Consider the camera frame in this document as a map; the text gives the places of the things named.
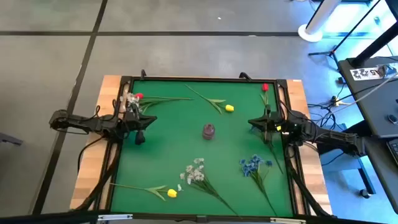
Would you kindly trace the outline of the blue artificial flower bunch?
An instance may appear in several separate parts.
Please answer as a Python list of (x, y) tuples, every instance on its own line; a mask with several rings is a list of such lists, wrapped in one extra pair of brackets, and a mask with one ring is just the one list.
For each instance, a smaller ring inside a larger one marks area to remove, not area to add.
[(272, 143), (272, 135), (270, 135), (267, 132), (263, 133), (259, 128), (255, 127), (255, 126), (251, 126), (249, 132), (255, 134), (258, 137), (260, 137), (261, 141), (269, 148), (269, 150), (270, 150), (270, 152), (271, 152), (271, 154), (272, 154), (272, 156), (273, 156), (273, 158), (274, 158), (274, 160), (275, 160), (280, 172), (283, 174), (284, 172), (283, 172), (282, 167), (281, 167), (281, 165), (280, 165), (280, 163), (278, 161), (277, 155), (276, 155), (275, 150), (274, 150), (274, 145)]
[(272, 162), (265, 161), (257, 154), (254, 154), (249, 160), (241, 159), (239, 165), (241, 166), (243, 176), (250, 177), (255, 182), (255, 184), (259, 188), (259, 191), (265, 197), (273, 214), (277, 215), (277, 212), (275, 211), (273, 205), (271, 204), (265, 186), (265, 180), (269, 174), (269, 167), (272, 166)]

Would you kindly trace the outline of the red artificial tulip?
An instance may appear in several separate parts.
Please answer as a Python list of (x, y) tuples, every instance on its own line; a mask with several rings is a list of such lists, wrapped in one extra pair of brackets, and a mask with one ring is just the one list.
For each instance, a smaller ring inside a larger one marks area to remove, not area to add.
[(269, 92), (269, 86), (268, 84), (264, 83), (262, 84), (262, 93), (260, 94), (262, 101), (264, 103), (265, 106), (269, 105), (269, 97), (268, 97), (268, 92)]
[(191, 98), (182, 97), (145, 96), (142, 93), (136, 94), (135, 97), (138, 99), (139, 109), (142, 114), (144, 114), (146, 110), (150, 107), (159, 105), (161, 103), (168, 103), (180, 100), (192, 100)]

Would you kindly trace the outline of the white printed label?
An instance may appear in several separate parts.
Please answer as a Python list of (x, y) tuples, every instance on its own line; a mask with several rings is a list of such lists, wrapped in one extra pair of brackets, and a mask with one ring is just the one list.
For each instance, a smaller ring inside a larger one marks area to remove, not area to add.
[(375, 80), (385, 77), (385, 73), (379, 67), (351, 69), (350, 74), (355, 81)]

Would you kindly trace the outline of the black tripod stand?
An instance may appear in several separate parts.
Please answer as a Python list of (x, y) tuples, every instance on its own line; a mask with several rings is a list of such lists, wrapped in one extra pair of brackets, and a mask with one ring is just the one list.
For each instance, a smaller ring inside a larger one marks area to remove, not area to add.
[(325, 24), (325, 37), (337, 38), (340, 41), (333, 45), (330, 50), (322, 52), (311, 52), (309, 57), (326, 56), (334, 60), (338, 64), (336, 51), (349, 38), (375, 39), (377, 32), (375, 8), (383, 0), (364, 0), (357, 2), (356, 0), (343, 1), (342, 5), (338, 5), (335, 11)]

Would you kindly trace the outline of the white round-base stand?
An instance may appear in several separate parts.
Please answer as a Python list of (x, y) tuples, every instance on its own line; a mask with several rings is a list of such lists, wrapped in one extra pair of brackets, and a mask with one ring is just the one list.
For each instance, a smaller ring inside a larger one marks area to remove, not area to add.
[(323, 37), (322, 27), (342, 0), (323, 0), (307, 24), (298, 28), (298, 34), (307, 42), (319, 42)]

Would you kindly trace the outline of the purple ribbed glass vase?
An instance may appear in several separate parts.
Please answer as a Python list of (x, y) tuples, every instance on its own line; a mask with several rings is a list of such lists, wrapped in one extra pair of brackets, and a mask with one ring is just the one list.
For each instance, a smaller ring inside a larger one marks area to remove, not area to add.
[(213, 124), (205, 124), (202, 131), (202, 137), (207, 140), (213, 139), (215, 136), (215, 127)]

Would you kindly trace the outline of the black desk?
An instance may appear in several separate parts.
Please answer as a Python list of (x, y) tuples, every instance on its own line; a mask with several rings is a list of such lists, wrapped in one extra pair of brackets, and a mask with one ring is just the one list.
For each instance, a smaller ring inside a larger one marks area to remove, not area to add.
[[(371, 92), (383, 82), (382, 79), (355, 81), (350, 74), (351, 59), (340, 60), (338, 68), (348, 84), (371, 134), (365, 138), (365, 151), (376, 171), (382, 187), (398, 214), (398, 165), (387, 147), (387, 142), (398, 138), (398, 123), (390, 122), (387, 115), (398, 118), (398, 74), (389, 83)], [(378, 65), (395, 65), (398, 71), (398, 56), (374, 57), (365, 61), (361, 68)]]

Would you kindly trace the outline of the white artificial flower bunch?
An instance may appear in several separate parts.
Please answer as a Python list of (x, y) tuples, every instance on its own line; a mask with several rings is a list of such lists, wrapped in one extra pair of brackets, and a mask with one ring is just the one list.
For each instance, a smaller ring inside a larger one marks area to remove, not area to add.
[(119, 99), (124, 111), (132, 111), (139, 108), (139, 97), (133, 93), (124, 93)]
[(205, 159), (195, 158), (193, 164), (186, 166), (185, 170), (179, 174), (179, 178), (189, 186), (205, 192), (214, 198), (217, 198), (222, 204), (228, 207), (236, 216), (238, 213), (229, 205), (229, 203), (218, 193), (212, 185), (205, 172)]

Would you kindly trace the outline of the black keyboard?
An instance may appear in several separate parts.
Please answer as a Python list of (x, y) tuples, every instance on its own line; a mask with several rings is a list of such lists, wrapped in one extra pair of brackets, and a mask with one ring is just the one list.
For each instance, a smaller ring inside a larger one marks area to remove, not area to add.
[(398, 138), (392, 139), (388, 141), (386, 144), (392, 154), (393, 159), (398, 165)]

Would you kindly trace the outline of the wooden table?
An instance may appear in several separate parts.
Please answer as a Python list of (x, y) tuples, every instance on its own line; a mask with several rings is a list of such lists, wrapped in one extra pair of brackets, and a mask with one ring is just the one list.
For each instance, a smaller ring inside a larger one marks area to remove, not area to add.
[[(103, 110), (100, 115), (113, 112), (112, 100), (118, 98), (123, 77), (121, 75), (106, 75), (103, 78), (98, 95), (97, 104)], [(305, 105), (306, 97), (301, 80), (287, 80), (287, 95), (291, 100), (293, 110), (309, 115)], [(100, 179), (101, 169), (104, 166), (107, 141), (102, 139), (86, 149), (83, 153), (81, 167), (77, 175), (70, 208), (77, 208), (84, 198), (94, 189)], [(309, 191), (324, 211), (332, 213), (330, 199), (326, 189), (325, 179), (320, 158), (312, 144), (304, 144), (297, 151), (302, 163), (303, 178)]]

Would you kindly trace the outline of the black desk foot with caster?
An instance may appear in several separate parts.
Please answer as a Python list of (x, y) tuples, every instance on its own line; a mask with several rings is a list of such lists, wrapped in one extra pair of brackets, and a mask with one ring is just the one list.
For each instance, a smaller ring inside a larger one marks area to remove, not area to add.
[(366, 155), (364, 138), (355, 133), (326, 129), (324, 136), (318, 138), (318, 153), (325, 172), (358, 171), (364, 187), (358, 195), (369, 198), (376, 193), (370, 176), (361, 158)]

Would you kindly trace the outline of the yellow artificial tulip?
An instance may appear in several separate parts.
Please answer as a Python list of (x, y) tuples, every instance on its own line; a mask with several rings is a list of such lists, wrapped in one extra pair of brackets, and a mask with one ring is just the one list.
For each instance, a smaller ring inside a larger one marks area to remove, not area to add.
[(234, 111), (234, 106), (233, 105), (225, 104), (226, 100), (207, 98), (207, 97), (203, 96), (202, 94), (200, 94), (199, 92), (197, 92), (196, 90), (194, 90), (189, 85), (185, 85), (185, 86), (189, 90), (194, 92), (196, 95), (198, 95), (200, 98), (202, 98), (205, 101), (207, 101), (212, 107), (214, 107), (217, 110), (217, 112), (219, 112), (219, 114), (222, 113), (222, 109), (224, 109), (226, 112), (233, 112)]
[(142, 188), (142, 187), (134, 187), (130, 185), (122, 185), (122, 184), (112, 184), (113, 186), (116, 187), (123, 187), (127, 189), (136, 189), (136, 190), (143, 190), (146, 192), (149, 192), (156, 197), (160, 198), (163, 201), (166, 201), (165, 197), (162, 195), (162, 193), (165, 193), (168, 197), (170, 198), (176, 198), (178, 195), (178, 192), (174, 189), (168, 189), (166, 185), (161, 185), (158, 187), (149, 187), (149, 188)]

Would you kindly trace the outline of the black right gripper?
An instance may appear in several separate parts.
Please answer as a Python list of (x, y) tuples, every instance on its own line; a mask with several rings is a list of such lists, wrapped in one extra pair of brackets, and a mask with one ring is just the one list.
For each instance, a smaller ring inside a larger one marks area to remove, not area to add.
[(266, 125), (265, 125), (265, 116), (261, 116), (259, 118), (249, 119), (248, 123), (252, 126), (251, 129), (258, 129), (259, 131), (264, 132), (264, 142), (266, 144), (272, 143), (272, 133), (277, 131), (277, 127), (280, 126), (283, 122), (280, 113), (277, 111), (271, 111), (271, 106), (266, 105), (264, 110), (264, 115), (266, 116)]

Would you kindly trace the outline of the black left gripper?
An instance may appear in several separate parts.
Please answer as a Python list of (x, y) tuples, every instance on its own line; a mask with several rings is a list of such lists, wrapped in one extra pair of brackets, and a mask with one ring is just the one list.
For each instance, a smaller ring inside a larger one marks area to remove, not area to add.
[(136, 131), (136, 137), (134, 140), (136, 145), (141, 145), (145, 142), (142, 126), (149, 126), (157, 119), (157, 117), (142, 114), (141, 119), (143, 119), (142, 123), (140, 122), (139, 108), (137, 105), (135, 103), (128, 103), (123, 118), (123, 138), (127, 139), (131, 131)]

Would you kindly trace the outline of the black desk beam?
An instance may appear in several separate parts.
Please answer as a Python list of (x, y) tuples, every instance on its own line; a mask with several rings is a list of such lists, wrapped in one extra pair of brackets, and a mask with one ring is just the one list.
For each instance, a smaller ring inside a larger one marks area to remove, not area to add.
[(354, 68), (362, 66), (362, 64), (371, 58), (377, 51), (387, 45), (392, 39), (398, 35), (398, 21), (395, 22), (388, 30), (380, 35), (371, 45), (363, 50), (357, 57), (352, 59), (351, 65)]

